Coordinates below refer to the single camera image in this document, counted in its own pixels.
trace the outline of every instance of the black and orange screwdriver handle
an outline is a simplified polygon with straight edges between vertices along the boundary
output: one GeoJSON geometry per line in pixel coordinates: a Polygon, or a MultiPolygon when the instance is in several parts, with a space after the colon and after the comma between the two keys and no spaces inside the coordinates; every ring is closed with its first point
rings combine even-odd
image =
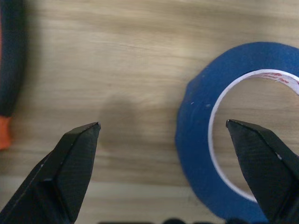
{"type": "Polygon", "coordinates": [[[0,0],[0,149],[10,146],[9,122],[25,71],[24,0],[0,0]]]}

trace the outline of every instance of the tape roll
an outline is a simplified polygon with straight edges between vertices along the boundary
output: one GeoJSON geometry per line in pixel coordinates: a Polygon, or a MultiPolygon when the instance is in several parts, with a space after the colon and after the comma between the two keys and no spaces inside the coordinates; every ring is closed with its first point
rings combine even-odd
{"type": "Polygon", "coordinates": [[[212,61],[187,86],[178,111],[176,146],[193,191],[215,215],[265,222],[255,198],[227,179],[213,149],[213,122],[221,100],[234,85],[252,77],[281,82],[299,95],[299,49],[255,42],[212,61]]]}

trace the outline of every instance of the wooden surface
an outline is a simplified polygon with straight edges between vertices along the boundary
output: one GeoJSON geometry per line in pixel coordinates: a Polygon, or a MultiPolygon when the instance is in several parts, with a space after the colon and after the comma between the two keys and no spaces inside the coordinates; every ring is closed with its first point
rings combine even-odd
{"type": "MultiPolygon", "coordinates": [[[[299,47],[298,10],[296,0],[28,0],[28,74],[12,122],[14,143],[0,152],[0,208],[65,132],[100,121],[76,223],[221,223],[188,186],[174,146],[185,86],[239,44],[299,47]]],[[[225,120],[270,128],[296,151],[298,107],[291,90],[269,80],[246,80],[228,93],[214,143],[237,186],[248,190],[225,120]]]]}

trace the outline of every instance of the screwdriver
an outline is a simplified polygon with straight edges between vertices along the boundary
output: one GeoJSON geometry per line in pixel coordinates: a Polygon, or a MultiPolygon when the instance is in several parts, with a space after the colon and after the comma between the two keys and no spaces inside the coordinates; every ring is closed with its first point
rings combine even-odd
{"type": "Polygon", "coordinates": [[[24,0],[0,0],[0,149],[11,145],[9,123],[26,58],[24,0]]]}

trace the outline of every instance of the light wooden table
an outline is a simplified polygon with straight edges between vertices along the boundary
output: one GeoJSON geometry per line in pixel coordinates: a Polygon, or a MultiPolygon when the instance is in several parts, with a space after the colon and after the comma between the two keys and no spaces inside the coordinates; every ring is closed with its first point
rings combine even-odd
{"type": "MultiPolygon", "coordinates": [[[[298,10],[296,0],[28,0],[28,73],[12,122],[14,143],[0,152],[0,208],[65,132],[100,121],[76,223],[221,223],[193,194],[174,146],[185,86],[239,44],[299,47],[298,10]]],[[[228,93],[214,143],[237,186],[248,190],[225,120],[270,128],[296,151],[298,108],[295,93],[269,80],[246,80],[228,93]]]]}

